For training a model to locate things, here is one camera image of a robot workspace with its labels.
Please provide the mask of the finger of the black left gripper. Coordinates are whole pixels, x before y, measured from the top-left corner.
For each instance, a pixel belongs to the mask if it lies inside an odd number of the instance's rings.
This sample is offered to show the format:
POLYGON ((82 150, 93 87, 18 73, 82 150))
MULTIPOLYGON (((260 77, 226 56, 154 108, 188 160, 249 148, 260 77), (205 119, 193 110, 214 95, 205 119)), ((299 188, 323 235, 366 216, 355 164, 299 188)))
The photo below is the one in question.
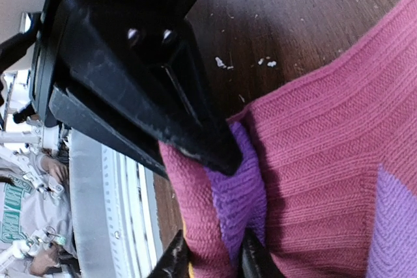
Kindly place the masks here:
POLYGON ((73 85, 55 84, 49 109, 60 122, 167 178, 156 140, 91 92, 73 85))

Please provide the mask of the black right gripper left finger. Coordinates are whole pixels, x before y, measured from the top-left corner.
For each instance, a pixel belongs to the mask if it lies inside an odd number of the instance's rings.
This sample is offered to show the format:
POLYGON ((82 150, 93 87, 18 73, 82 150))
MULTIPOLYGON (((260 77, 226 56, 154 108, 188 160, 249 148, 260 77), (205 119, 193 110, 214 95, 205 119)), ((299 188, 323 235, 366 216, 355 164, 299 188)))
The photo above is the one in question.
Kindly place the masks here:
POLYGON ((183 230, 179 230, 157 262, 148 278, 188 277, 188 246, 183 230))

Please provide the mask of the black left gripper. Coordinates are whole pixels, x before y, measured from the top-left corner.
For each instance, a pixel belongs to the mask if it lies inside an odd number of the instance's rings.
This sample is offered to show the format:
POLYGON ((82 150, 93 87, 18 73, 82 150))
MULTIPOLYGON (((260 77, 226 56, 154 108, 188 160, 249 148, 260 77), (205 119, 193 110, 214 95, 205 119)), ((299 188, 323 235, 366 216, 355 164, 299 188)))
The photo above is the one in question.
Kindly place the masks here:
POLYGON ((55 84, 91 92, 158 142, 233 175, 242 153, 214 105, 186 17, 197 0, 46 0, 32 101, 46 126, 55 84))

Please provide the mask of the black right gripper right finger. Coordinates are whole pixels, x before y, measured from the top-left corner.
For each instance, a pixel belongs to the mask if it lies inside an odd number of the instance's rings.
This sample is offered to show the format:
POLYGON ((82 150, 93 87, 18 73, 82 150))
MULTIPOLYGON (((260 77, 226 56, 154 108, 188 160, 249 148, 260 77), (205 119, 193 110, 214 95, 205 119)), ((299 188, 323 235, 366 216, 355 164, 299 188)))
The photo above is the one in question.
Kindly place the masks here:
POLYGON ((246 229, 239 255, 239 277, 283 277, 270 253, 261 244, 252 229, 246 229))

